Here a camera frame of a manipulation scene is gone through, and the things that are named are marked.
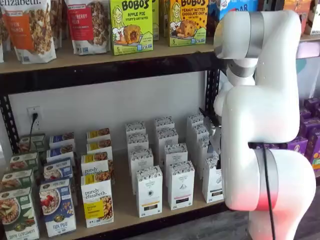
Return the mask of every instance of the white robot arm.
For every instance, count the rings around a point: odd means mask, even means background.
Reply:
[[[223,195],[230,209],[250,211],[248,232],[254,240],[273,238],[263,152],[248,143],[284,143],[298,134],[300,24],[290,10],[231,11],[214,36],[217,57],[236,65],[227,73],[234,87],[214,103],[221,115]],[[254,71],[245,68],[256,63],[254,85]],[[266,161],[276,239],[293,240],[315,195],[314,171],[295,151],[266,150]]]

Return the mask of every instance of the floor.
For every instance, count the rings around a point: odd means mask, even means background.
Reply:
[[[320,187],[297,229],[295,240],[320,240]],[[241,240],[246,238],[248,213],[226,211],[126,240]]]

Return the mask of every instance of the power cord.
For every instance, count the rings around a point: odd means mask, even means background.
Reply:
[[[30,128],[30,134],[29,134],[29,147],[28,147],[28,152],[30,152],[31,148],[31,134],[32,134],[32,128],[34,127],[35,121],[38,118],[38,113],[33,113],[32,114],[32,123],[31,123],[31,128]]]
[[[267,193],[267,196],[268,196],[268,205],[269,205],[269,214],[270,214],[272,239],[276,240],[276,230],[275,230],[275,223],[274,223],[274,215],[273,215],[273,212],[272,212],[272,203],[271,203],[271,197],[270,197],[267,154],[266,154],[266,149],[264,147],[262,148],[262,151],[263,151],[265,185],[266,185],[266,193]]]

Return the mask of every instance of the purely elizabeth granola bag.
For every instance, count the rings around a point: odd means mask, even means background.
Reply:
[[[56,58],[50,0],[1,0],[1,11],[19,61],[47,63]]]
[[[102,54],[110,50],[108,0],[66,0],[73,53]]]

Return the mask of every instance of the electrical outlet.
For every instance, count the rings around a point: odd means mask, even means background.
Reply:
[[[32,107],[28,107],[27,109],[28,112],[28,116],[30,119],[30,123],[32,124],[32,115],[34,113],[38,114],[37,119],[35,120],[34,124],[33,124],[33,128],[32,128],[32,132],[39,132],[41,129],[41,123],[42,123],[42,112],[41,112],[41,108],[39,106],[32,106]]]

